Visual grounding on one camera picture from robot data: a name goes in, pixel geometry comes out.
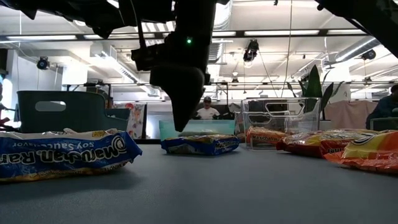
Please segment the clear plastic bin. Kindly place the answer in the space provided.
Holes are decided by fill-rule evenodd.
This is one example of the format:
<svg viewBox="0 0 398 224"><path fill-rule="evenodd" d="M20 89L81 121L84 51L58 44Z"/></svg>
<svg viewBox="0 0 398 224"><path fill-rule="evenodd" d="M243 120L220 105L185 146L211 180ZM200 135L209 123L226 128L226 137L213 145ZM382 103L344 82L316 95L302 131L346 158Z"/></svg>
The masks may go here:
<svg viewBox="0 0 398 224"><path fill-rule="evenodd" d="M250 98L241 102L246 149L268 150L276 145L248 146L246 132L251 126L264 127L288 134L318 130L317 112L304 112L305 98Z"/></svg>

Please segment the small teal plastic bin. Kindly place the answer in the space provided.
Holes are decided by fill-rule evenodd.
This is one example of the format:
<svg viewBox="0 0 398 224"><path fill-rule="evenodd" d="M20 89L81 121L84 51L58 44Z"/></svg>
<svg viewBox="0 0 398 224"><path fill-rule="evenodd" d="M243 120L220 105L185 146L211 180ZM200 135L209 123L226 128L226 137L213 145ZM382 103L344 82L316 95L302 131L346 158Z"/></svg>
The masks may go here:
<svg viewBox="0 0 398 224"><path fill-rule="evenodd" d="M212 130L223 134L234 134L234 120L193 120L191 119L183 131L204 131ZM160 140L177 138L183 131L176 131L172 120L159 121Z"/></svg>

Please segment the potted snake plant white pot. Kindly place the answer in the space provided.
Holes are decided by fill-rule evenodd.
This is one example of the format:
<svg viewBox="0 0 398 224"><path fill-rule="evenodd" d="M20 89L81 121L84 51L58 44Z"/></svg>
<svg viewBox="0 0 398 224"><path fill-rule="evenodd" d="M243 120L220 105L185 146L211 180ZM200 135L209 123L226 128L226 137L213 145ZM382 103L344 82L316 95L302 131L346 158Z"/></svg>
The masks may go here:
<svg viewBox="0 0 398 224"><path fill-rule="evenodd" d="M299 81L298 83L302 89L302 98L305 98L304 112L317 112L317 128L319 128L320 116L324 114L324 109L330 98L337 94L338 89L344 81L339 82L336 88L334 87L334 83L331 82L325 90L322 90L323 82L320 81L318 68L314 65L308 74L307 82Z"/></svg>

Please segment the black linear light fixture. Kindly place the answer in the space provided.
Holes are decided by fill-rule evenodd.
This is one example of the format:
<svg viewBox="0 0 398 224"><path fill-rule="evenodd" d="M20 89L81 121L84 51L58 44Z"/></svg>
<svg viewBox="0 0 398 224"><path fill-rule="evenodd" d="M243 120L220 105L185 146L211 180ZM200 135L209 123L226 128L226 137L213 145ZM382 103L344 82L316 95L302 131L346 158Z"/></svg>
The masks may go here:
<svg viewBox="0 0 398 224"><path fill-rule="evenodd" d="M288 37L338 37L338 36L367 36L360 29L293 29L293 30L217 30L212 38L226 39L257 39L257 38L288 38ZM69 41L97 41L102 38L96 34L46 34L46 35L0 35L0 44L21 42L69 42Z"/></svg>

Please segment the floral print banner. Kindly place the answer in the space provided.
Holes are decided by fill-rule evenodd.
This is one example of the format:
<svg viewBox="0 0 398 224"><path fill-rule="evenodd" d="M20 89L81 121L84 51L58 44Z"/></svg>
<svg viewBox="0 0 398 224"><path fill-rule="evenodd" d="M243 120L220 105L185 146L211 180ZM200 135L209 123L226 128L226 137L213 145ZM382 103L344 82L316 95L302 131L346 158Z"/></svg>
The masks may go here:
<svg viewBox="0 0 398 224"><path fill-rule="evenodd" d="M126 131L133 139L141 139L144 130L146 104L130 102L115 104L114 107L117 109L129 110Z"/></svg>

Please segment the pink cloth cover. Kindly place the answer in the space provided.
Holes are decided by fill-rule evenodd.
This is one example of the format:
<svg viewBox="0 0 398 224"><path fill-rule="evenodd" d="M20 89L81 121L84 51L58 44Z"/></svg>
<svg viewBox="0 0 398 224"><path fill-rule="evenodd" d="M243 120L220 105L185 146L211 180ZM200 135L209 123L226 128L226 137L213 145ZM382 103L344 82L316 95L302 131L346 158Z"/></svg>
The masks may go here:
<svg viewBox="0 0 398 224"><path fill-rule="evenodd" d="M332 129L365 129L366 118L376 105L371 101L337 101L329 103L324 112Z"/></svg>

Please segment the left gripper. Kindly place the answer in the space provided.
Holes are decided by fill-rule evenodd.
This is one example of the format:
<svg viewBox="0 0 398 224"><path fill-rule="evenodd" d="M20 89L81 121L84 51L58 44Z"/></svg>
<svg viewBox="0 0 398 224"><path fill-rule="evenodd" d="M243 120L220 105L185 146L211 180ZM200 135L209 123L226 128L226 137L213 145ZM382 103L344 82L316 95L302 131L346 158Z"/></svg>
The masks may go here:
<svg viewBox="0 0 398 224"><path fill-rule="evenodd" d="M172 103L174 127L183 131L209 84L207 73L210 35L171 32L162 44L131 51L138 70L151 71L150 84L160 87Z"/></svg>

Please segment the blue ramen noodle packet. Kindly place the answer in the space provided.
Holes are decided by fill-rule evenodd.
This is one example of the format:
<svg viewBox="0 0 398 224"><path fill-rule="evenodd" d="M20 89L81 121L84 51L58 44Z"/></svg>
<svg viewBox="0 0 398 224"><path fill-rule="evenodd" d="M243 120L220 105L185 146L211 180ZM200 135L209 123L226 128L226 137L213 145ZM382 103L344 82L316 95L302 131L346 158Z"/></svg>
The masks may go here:
<svg viewBox="0 0 398 224"><path fill-rule="evenodd" d="M212 134L168 138L160 144L167 154L217 156L237 149L240 139L233 135Z"/></svg>
<svg viewBox="0 0 398 224"><path fill-rule="evenodd" d="M142 150L125 131L0 133L0 182L96 175L134 162Z"/></svg>

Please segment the black workstation frame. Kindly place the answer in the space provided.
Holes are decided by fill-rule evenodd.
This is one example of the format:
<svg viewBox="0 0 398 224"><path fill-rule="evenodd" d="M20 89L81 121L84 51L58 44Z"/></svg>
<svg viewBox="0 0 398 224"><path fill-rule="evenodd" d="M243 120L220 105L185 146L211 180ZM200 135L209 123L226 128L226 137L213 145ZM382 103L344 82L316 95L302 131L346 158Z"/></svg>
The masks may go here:
<svg viewBox="0 0 398 224"><path fill-rule="evenodd" d="M203 87L201 101L210 99L210 106L219 112L214 119L227 119L229 110L229 85L227 82L210 82Z"/></svg>
<svg viewBox="0 0 398 224"><path fill-rule="evenodd" d="M62 86L66 88L66 91L76 91L79 88L86 88L89 92L100 94L106 99L108 107L113 102L112 86L110 83L104 83L102 80L82 84L63 84Z"/></svg>

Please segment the person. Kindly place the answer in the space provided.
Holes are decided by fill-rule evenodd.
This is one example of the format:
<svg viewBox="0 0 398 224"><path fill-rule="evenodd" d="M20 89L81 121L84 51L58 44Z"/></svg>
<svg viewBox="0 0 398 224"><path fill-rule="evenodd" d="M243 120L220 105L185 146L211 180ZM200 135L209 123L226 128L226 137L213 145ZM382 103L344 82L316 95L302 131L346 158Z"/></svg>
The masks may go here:
<svg viewBox="0 0 398 224"><path fill-rule="evenodd" d="M392 110L398 108L398 84L391 87L391 94L381 98L372 113L366 118L366 129L370 129L374 118L392 117Z"/></svg>
<svg viewBox="0 0 398 224"><path fill-rule="evenodd" d="M211 98L209 96L203 99L203 108L197 110L195 118L201 120L212 120L220 115L220 112L211 106Z"/></svg>

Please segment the orange ramen noodle packet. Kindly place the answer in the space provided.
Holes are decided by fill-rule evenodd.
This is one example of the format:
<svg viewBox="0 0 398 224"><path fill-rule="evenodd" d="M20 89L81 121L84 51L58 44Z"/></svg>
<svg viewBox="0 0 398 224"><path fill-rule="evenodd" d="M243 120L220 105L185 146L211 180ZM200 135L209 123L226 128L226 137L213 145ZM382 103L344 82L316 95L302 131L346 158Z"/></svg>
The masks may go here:
<svg viewBox="0 0 398 224"><path fill-rule="evenodd" d="M356 139L324 158L354 169L398 174L398 131Z"/></svg>
<svg viewBox="0 0 398 224"><path fill-rule="evenodd" d="M276 145L286 136L288 136L288 134L280 131L251 126L246 132L246 144L251 147L260 144Z"/></svg>

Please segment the dark grey-green handled bin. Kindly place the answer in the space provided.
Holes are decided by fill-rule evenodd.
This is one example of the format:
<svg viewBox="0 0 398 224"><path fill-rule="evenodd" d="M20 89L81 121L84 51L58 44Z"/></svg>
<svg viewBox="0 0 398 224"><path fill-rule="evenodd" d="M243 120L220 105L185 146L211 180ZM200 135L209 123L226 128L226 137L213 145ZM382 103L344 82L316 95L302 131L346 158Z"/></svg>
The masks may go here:
<svg viewBox="0 0 398 224"><path fill-rule="evenodd" d="M128 121L107 115L105 99L84 91L17 92L22 133L44 133L70 128L78 133L127 130Z"/></svg>

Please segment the silver ventilation duct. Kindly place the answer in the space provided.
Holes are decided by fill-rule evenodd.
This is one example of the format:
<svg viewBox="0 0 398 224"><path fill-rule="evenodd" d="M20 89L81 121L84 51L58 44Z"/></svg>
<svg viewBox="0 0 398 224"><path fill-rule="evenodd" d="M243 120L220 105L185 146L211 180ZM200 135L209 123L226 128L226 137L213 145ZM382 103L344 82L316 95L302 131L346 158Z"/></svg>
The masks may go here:
<svg viewBox="0 0 398 224"><path fill-rule="evenodd" d="M336 62L347 61L351 58L362 55L363 53L372 50L373 48L377 47L380 44L381 44L380 41L378 41L374 37L365 37L357 41L353 45L350 45L349 47L345 48L341 52L338 52L335 55L335 61Z"/></svg>
<svg viewBox="0 0 398 224"><path fill-rule="evenodd" d="M217 32L224 32L229 29L233 2L230 0L227 4L216 4L215 21L213 36L209 51L209 63L217 63L222 57L224 51L224 40L220 38Z"/></svg>

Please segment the background grey storage bin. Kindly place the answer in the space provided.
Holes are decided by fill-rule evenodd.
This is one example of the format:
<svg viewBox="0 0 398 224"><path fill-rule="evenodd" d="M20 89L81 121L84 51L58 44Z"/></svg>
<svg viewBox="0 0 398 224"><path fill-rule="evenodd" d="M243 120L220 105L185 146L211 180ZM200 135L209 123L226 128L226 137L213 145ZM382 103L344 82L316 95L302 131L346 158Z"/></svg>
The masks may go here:
<svg viewBox="0 0 398 224"><path fill-rule="evenodd" d="M398 130L398 118L374 118L370 120L370 129L374 131Z"/></svg>

